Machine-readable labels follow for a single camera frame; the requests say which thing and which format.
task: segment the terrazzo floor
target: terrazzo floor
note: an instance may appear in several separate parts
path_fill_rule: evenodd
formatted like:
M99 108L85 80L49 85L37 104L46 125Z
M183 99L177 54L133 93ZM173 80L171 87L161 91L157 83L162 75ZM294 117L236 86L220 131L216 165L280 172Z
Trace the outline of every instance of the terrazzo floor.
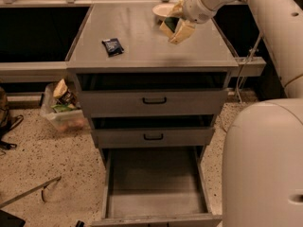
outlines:
M224 104L215 134L206 148L202 169L210 206L222 213L222 156L225 131L236 115L255 103L253 92L243 92L241 105L233 96ZM50 179L62 176L45 190L36 191L2 210L26 221L26 227L74 227L78 220L89 226L101 218L105 168L89 129L57 132L40 116L40 109L11 110L24 121L3 140L18 145L0 156L0 203Z

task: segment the plastic bin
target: plastic bin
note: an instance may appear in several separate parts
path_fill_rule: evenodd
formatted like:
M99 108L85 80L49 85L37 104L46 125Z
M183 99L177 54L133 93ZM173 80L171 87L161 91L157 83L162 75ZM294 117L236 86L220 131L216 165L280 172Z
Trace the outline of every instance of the plastic bin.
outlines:
M56 99L53 97L55 84L50 83L45 88L45 98L40 110L40 116L46 118L57 131L64 132L69 130L78 130L88 127L88 121L84 117L82 110L70 112L54 113L51 108L56 104Z

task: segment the drawer handle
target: drawer handle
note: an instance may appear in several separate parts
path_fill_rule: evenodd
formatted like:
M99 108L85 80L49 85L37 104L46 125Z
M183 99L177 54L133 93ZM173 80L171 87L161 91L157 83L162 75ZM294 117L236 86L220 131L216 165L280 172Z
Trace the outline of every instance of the drawer handle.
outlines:
M146 135L144 133L143 137L144 137L145 140L148 140L148 141L151 141L151 140L163 140L164 135L163 135L163 133L161 133L160 135L150 136L150 135Z
M165 104L168 99L166 97L163 98L142 98L144 104Z

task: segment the countertop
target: countertop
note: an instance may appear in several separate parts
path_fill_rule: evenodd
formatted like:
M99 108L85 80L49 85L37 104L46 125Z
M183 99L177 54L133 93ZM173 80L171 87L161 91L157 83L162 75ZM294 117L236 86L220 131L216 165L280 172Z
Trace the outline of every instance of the countertop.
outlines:
M93 5L71 52L67 68L238 67L210 20L196 25L193 35L170 44L152 13L157 2ZM118 38L125 52L109 58L103 40Z

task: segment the wire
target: wire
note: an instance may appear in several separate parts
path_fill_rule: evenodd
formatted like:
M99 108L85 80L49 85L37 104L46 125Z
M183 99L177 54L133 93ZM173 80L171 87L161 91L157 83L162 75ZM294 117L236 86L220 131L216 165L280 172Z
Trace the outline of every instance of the wire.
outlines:
M285 83L284 89L285 89L289 84L291 84L292 82L294 82L295 80L298 80L298 79L301 79L301 78L303 78L303 74L301 74L301 75L295 77L294 79L289 80L287 83Z
M237 83L236 83L236 94L238 96L238 99L239 99L241 105L243 105L243 101L242 101L242 98L240 95L240 84L239 84L240 78L241 78L241 72L242 72L243 68L247 65L247 63L250 62L253 59L253 57L255 56L255 53L258 49L258 44L261 41L262 37L263 37L263 34L260 32L258 34L258 38L255 42L254 47L249 51L249 54L247 55L247 57L245 59L245 64L241 67L241 69L238 73L238 78L237 78Z

